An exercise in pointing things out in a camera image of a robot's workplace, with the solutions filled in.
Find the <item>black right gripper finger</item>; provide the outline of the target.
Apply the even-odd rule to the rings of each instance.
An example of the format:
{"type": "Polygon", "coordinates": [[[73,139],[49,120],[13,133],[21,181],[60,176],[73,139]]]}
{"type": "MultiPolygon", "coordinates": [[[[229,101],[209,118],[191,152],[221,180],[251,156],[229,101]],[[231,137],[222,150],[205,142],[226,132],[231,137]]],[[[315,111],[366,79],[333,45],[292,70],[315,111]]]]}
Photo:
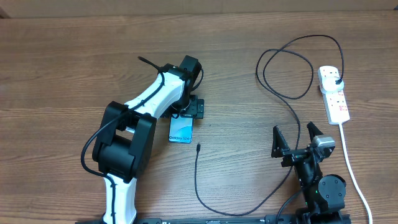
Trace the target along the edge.
{"type": "Polygon", "coordinates": [[[282,132],[278,128],[278,126],[273,127],[273,143],[272,143],[272,151],[271,157],[278,158],[283,157],[284,154],[290,150],[287,141],[283,137],[282,132]]]}
{"type": "Polygon", "coordinates": [[[307,129],[310,136],[311,145],[319,146],[321,143],[320,136],[323,136],[323,133],[311,121],[307,124],[307,129]]]}

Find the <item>Galaxy S24 smartphone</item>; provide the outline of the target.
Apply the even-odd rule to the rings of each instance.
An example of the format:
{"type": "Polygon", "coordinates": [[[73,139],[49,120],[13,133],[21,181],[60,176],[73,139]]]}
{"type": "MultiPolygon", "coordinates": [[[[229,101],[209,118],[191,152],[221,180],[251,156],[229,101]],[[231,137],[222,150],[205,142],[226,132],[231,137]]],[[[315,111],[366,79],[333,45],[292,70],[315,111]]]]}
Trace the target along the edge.
{"type": "Polygon", "coordinates": [[[182,144],[192,142],[193,118],[172,114],[170,119],[169,141],[182,144]]]}

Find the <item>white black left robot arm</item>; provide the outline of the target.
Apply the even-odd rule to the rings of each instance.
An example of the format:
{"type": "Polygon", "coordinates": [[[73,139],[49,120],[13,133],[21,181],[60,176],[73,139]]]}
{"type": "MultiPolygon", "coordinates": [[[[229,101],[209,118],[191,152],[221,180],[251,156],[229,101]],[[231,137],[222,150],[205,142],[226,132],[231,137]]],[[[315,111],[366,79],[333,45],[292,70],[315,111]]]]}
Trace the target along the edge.
{"type": "Polygon", "coordinates": [[[187,55],[179,66],[153,67],[155,81],[133,100],[112,101],[81,151],[84,170],[105,182],[106,210],[97,223],[136,222],[137,180],[149,163],[159,118],[204,117],[204,101],[192,93],[203,78],[198,59],[187,55]]]}

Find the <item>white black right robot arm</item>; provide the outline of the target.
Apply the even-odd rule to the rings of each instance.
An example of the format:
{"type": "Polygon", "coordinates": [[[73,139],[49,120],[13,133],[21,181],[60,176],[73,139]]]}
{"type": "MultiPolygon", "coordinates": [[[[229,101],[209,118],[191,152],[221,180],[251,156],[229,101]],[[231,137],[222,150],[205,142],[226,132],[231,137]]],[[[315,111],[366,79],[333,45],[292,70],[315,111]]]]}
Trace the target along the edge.
{"type": "Polygon", "coordinates": [[[335,140],[322,133],[312,122],[307,124],[311,143],[304,149],[291,150],[282,132],[273,127],[271,157],[282,158],[282,167],[293,167],[298,177],[300,190],[293,194],[276,215],[267,215],[267,223],[314,223],[347,224],[349,215],[345,208],[346,181],[339,175],[323,175],[320,163],[331,156],[335,140]],[[303,195],[306,206],[296,209],[294,214],[283,215],[284,208],[296,197],[303,195]]]}

